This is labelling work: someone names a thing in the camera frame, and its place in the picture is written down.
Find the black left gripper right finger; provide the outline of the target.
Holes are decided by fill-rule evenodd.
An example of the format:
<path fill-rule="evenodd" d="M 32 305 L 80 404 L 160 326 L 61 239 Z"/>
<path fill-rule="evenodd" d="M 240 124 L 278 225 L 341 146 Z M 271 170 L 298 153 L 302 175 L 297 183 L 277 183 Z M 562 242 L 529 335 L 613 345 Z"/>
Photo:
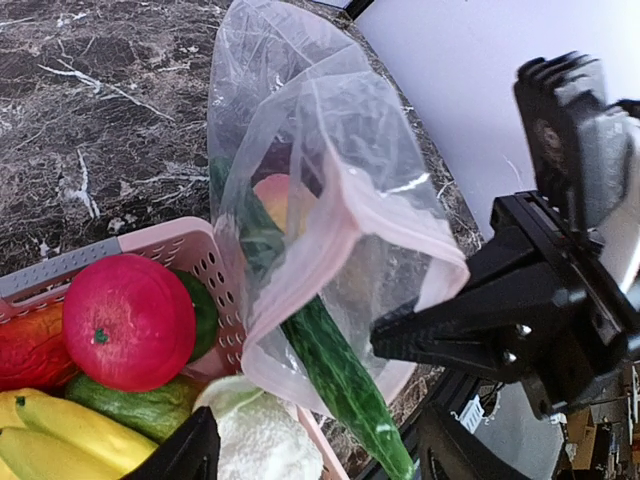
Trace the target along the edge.
<path fill-rule="evenodd" d="M 499 479 L 496 457 L 441 406 L 429 403 L 417 422 L 423 479 Z"/>

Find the dark red toy fruit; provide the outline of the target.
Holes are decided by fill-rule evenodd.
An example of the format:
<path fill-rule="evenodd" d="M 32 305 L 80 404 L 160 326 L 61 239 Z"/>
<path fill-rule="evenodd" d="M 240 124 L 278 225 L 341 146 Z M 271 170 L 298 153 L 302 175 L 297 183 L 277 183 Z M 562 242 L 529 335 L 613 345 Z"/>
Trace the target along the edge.
<path fill-rule="evenodd" d="M 288 174 L 293 145 L 291 143 L 274 141 L 267 149 L 258 169 L 261 175 Z"/>

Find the red toy apple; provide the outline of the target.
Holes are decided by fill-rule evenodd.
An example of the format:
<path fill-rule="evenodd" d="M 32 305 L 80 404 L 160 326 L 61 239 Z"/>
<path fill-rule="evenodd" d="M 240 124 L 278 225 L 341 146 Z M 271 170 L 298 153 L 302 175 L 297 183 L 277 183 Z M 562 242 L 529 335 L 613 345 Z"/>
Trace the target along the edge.
<path fill-rule="evenodd" d="M 186 366 L 196 316 L 174 273 L 145 257 L 119 254 L 74 277 L 63 301 L 63 338 L 71 359 L 92 380 L 147 392 Z"/>

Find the yellow toy cauliflower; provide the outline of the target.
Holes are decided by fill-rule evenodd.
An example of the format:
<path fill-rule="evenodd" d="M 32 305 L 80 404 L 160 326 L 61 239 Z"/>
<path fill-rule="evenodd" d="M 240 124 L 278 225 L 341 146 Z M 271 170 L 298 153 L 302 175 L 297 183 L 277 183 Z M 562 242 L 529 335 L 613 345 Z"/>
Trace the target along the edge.
<path fill-rule="evenodd" d="M 305 233 L 308 214 L 313 209 L 317 198 L 304 185 L 296 186 L 299 191 L 289 194 L 289 176 L 287 174 L 272 174 L 259 181 L 253 191 L 262 202 L 265 210 L 277 225 L 288 233 L 288 220 L 293 219 L 293 232 L 299 236 Z"/>

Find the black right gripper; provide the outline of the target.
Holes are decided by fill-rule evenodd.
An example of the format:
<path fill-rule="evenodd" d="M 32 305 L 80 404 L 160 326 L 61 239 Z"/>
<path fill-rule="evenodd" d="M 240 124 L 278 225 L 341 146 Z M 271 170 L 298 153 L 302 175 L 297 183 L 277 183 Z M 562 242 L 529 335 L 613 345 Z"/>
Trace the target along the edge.
<path fill-rule="evenodd" d="M 468 259 L 455 298 L 406 303 L 372 326 L 376 356 L 523 384 L 534 414 L 593 402 L 639 357 L 639 315 L 583 240 L 534 192 L 503 196 L 494 237 Z"/>

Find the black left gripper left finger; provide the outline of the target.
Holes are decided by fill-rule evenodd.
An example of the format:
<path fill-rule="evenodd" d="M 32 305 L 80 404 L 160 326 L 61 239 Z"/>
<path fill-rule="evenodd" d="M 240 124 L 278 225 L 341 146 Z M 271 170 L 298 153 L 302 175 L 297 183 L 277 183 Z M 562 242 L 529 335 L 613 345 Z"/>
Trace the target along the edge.
<path fill-rule="evenodd" d="M 218 425 L 211 408 L 201 406 L 122 480 L 215 480 L 219 457 Z"/>

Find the clear dotted zip top bag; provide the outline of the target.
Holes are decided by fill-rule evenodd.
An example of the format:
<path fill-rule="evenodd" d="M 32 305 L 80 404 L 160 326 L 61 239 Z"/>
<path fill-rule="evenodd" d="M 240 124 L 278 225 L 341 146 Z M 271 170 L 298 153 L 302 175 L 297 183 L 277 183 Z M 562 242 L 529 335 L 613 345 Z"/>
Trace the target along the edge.
<path fill-rule="evenodd" d="M 234 1 L 217 31 L 207 116 L 210 160 L 230 159 L 212 198 L 216 243 L 247 334 L 242 368 L 262 389 L 319 414 L 327 407 L 280 326 L 318 295 L 391 401 L 413 365 L 373 355 L 373 322 L 407 302 L 428 308 L 469 279 L 394 87 L 327 20 L 282 1 Z M 274 142 L 293 145 L 289 194 L 317 198 L 302 235 L 282 232 L 267 273 L 252 274 L 239 230 L 246 194 Z"/>

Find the green toy cucumber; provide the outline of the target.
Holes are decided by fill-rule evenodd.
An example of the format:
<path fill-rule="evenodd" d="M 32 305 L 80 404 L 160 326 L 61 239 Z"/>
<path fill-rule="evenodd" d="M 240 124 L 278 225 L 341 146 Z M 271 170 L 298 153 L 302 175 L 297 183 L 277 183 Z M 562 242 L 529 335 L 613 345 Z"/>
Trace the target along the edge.
<path fill-rule="evenodd" d="M 222 200 L 231 163 L 223 157 L 210 160 L 212 198 L 217 201 Z M 240 227 L 240 246 L 249 272 L 264 274 L 282 250 L 282 231 L 255 193 L 250 191 L 246 199 L 250 223 Z M 280 329 L 331 415 L 378 460 L 390 479 L 413 479 L 413 460 L 381 393 L 320 297 L 314 296 Z"/>

